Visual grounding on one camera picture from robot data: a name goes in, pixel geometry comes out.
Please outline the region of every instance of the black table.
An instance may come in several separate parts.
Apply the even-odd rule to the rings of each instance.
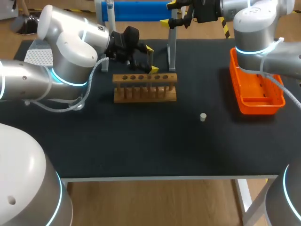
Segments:
[[[15,59],[23,60],[31,41]],[[167,71],[166,40],[146,40]],[[229,73],[234,40],[178,40],[177,102],[114,104],[110,63],[96,73],[80,112],[0,104],[0,122],[33,136],[62,178],[277,175],[299,151],[300,111],[287,98],[275,116],[243,116]],[[299,84],[283,78],[297,98]],[[205,122],[200,114],[206,113]]]

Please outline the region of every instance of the orange plastic tray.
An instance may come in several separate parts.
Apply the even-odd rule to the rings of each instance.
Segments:
[[[269,79],[257,74],[247,74],[240,70],[236,49],[230,50],[230,74],[242,114],[275,114],[285,105],[283,91]],[[279,75],[274,78],[282,83]]]

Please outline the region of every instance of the cable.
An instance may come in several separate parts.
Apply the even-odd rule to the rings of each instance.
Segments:
[[[288,95],[289,98],[291,98],[291,100],[297,105],[297,107],[301,110],[301,103],[299,102],[299,100],[297,100],[297,98],[287,89],[284,87],[284,85],[282,85],[280,82],[278,82],[276,79],[274,79],[272,76],[270,76],[270,74],[265,73],[263,71],[263,65],[264,65],[264,61],[265,58],[267,57],[267,55],[273,51],[275,49],[275,47],[284,41],[284,38],[279,38],[278,41],[274,42],[272,45],[270,45],[267,50],[264,51],[265,55],[262,57],[261,59],[261,63],[260,63],[260,73],[262,75],[263,78],[267,78],[270,79],[273,83],[275,83],[280,89],[282,89],[285,94]]]
[[[41,108],[44,108],[45,110],[47,111],[50,111],[50,112],[55,112],[55,113],[62,113],[62,112],[68,112],[68,111],[72,111],[73,109],[77,108],[78,106],[84,104],[85,100],[88,98],[89,94],[90,94],[90,90],[91,90],[91,85],[92,85],[92,78],[93,78],[93,75],[94,75],[94,72],[95,72],[95,69],[98,67],[99,64],[101,64],[103,61],[107,61],[109,60],[108,57],[105,57],[105,58],[102,58],[100,59],[99,61],[96,62],[94,68],[92,69],[91,73],[90,73],[90,76],[89,76],[89,79],[88,79],[88,88],[87,88],[87,91],[84,95],[84,97],[82,98],[81,101],[79,101],[77,104],[73,105],[73,106],[70,106],[68,108],[65,108],[65,109],[54,109],[54,108],[50,108],[50,107],[47,107],[46,105],[44,104],[41,104],[40,102],[38,101],[35,101],[35,100],[31,100],[30,103],[33,103]]]
[[[276,79],[274,79],[272,76],[270,76],[269,74],[265,74],[266,78],[270,79],[273,83],[275,83],[276,85],[278,85],[279,88],[281,88],[287,95],[289,98],[292,99],[292,101],[298,106],[298,108],[300,108],[301,110],[301,103],[299,102],[299,100],[297,100],[297,98],[287,89],[285,88],[280,82],[278,82]]]

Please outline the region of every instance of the wooden floor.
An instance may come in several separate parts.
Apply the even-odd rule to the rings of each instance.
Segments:
[[[94,19],[94,14],[81,14]],[[0,59],[12,59],[24,39],[9,30],[12,20],[0,21]],[[281,18],[277,37],[301,41],[301,14]],[[141,39],[166,39],[168,30],[159,23],[118,23],[123,31],[132,25]],[[233,24],[228,23],[233,37]],[[178,29],[179,39],[225,38],[220,21]],[[248,180],[254,199],[264,179]],[[69,187],[74,208],[74,226],[240,226],[236,191],[230,180],[132,181],[72,183]],[[257,226],[266,225],[261,219]]]

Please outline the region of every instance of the white cap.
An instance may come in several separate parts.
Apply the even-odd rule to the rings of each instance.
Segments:
[[[205,113],[201,113],[201,121],[205,121],[207,115]]]

